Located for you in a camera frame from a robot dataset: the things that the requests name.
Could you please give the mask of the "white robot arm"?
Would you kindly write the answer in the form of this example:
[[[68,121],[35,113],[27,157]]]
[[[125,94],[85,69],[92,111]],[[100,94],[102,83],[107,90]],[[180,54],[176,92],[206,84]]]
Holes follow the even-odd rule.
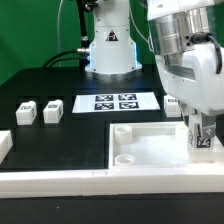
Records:
[[[148,44],[165,92],[205,138],[224,114],[224,48],[215,38],[212,8],[224,0],[141,0],[147,8]],[[95,37],[86,71],[122,77],[141,67],[130,37],[129,0],[89,0]]]

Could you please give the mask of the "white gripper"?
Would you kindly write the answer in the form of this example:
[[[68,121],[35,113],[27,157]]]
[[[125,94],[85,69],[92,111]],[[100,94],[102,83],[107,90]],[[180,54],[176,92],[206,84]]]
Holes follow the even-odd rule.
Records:
[[[224,48],[221,49],[224,59]],[[217,74],[215,47],[211,43],[198,44],[183,53],[180,70],[168,71],[163,56],[155,56],[158,73],[165,92],[179,101],[183,121],[187,127],[199,113],[199,127],[203,138],[214,138],[216,115],[224,114],[224,61]]]

